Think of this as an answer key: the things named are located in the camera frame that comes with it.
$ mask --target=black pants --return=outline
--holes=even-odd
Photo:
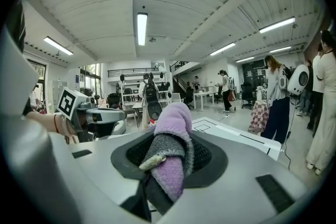
[[[275,140],[283,144],[289,125],[289,97],[275,100],[269,109],[268,121],[265,130],[261,133],[262,137],[272,139],[275,132]]]
[[[223,92],[223,102],[224,102],[224,106],[225,106],[226,111],[229,111],[229,108],[232,106],[229,102],[229,94],[230,94],[230,90],[227,90],[226,92]]]
[[[317,130],[317,127],[319,126],[320,118],[321,118],[321,112],[322,112],[322,104],[323,104],[323,93],[322,92],[313,92],[314,95],[314,104],[313,108],[311,110],[310,114],[310,121],[308,123],[308,127],[314,128],[314,133]]]

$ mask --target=white shoe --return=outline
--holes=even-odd
[[[311,164],[311,163],[307,163],[307,168],[308,168],[309,170],[312,170],[312,169],[314,168],[314,165]]]
[[[317,174],[319,176],[319,175],[321,175],[321,173],[322,173],[322,170],[316,168],[315,174]]]

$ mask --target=rectangular light fixture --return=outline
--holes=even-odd
[[[60,43],[57,43],[56,41],[54,41],[53,39],[51,39],[50,37],[46,37],[44,39],[44,41],[46,43],[49,43],[50,45],[54,46],[56,49],[63,51],[64,53],[66,53],[67,55],[73,55],[74,53],[70,50],[68,50],[67,48],[63,47]]]
[[[267,31],[270,31],[270,30],[273,30],[273,29],[276,29],[278,27],[288,25],[288,24],[291,24],[291,23],[294,23],[294,22],[295,22],[295,17],[291,17],[289,19],[282,20],[278,23],[275,23],[275,24],[272,24],[270,26],[264,27],[264,28],[260,29],[259,32],[262,34],[262,33],[265,33]]]
[[[236,45],[235,43],[231,43],[231,44],[229,44],[229,45],[226,45],[225,47],[223,47],[222,49],[219,49],[219,50],[217,50],[217,51],[215,51],[215,52],[213,52],[212,54],[210,54],[211,56],[213,56],[213,55],[216,55],[216,54],[218,54],[218,53],[220,53],[220,52],[222,52],[223,50],[227,50],[227,49],[229,49],[229,48],[231,48],[231,47],[233,47],[234,45]]]
[[[254,57],[246,58],[246,59],[239,60],[239,61],[236,61],[236,62],[244,62],[244,61],[248,61],[248,60],[251,60],[251,59],[254,59]]]
[[[277,50],[271,50],[269,53],[272,54],[274,52],[278,52],[278,51],[282,51],[282,50],[288,50],[288,49],[290,49],[290,47],[281,48],[281,49],[277,49]]]
[[[145,46],[147,17],[147,13],[138,13],[138,44],[140,46]]]

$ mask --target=white robot body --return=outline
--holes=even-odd
[[[309,80],[309,70],[305,65],[299,65],[290,80],[288,81],[287,91],[299,95],[306,87]]]

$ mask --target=ceiling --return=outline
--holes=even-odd
[[[137,58],[239,60],[287,46],[302,51],[325,9],[323,0],[23,0],[23,4],[26,50],[39,50],[70,67]],[[136,39],[139,12],[148,13],[145,46],[138,46]],[[259,33],[291,16],[296,18],[294,27]],[[57,49],[43,41],[46,36],[74,55],[56,56]],[[231,42],[236,46],[209,55]]]

